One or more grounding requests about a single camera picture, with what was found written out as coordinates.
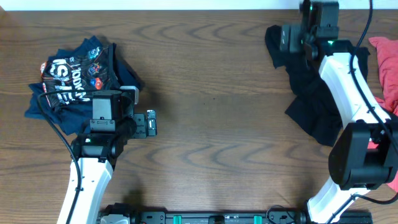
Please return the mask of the plain black t-shirt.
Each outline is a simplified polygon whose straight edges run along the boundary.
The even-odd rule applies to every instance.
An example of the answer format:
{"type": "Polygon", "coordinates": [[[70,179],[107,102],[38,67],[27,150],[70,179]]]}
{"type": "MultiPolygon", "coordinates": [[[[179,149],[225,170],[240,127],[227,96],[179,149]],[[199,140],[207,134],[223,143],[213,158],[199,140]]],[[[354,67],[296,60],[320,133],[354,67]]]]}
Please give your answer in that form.
{"type": "Polygon", "coordinates": [[[281,31],[277,25],[268,27],[264,40],[274,67],[285,67],[296,95],[285,114],[318,143],[332,147],[343,124],[331,92],[303,54],[280,51],[281,31]]]}

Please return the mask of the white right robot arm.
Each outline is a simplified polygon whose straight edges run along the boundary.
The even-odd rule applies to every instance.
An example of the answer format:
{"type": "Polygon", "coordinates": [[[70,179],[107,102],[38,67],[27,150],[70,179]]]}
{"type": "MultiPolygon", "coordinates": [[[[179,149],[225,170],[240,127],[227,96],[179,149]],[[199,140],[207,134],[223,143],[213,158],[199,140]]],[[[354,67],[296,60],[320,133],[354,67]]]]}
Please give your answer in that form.
{"type": "Polygon", "coordinates": [[[358,65],[358,48],[338,40],[334,27],[317,37],[320,26],[284,25],[279,31],[279,50],[311,64],[327,86],[336,105],[343,132],[328,157],[329,178],[307,200],[296,223],[372,223],[369,212],[348,208],[364,199],[388,205],[397,201],[376,200],[367,193],[392,182],[397,172],[397,122],[378,105],[358,65]]]}

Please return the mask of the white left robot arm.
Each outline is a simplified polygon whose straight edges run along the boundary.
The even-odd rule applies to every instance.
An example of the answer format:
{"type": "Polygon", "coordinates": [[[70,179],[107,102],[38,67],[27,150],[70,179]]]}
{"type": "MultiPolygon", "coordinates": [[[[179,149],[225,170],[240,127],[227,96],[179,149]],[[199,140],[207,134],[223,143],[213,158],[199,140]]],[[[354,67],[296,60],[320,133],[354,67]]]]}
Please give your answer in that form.
{"type": "Polygon", "coordinates": [[[98,90],[93,114],[72,142],[72,163],[58,223],[96,223],[101,201],[116,161],[130,139],[157,135],[156,113],[135,113],[139,90],[98,90]]]}

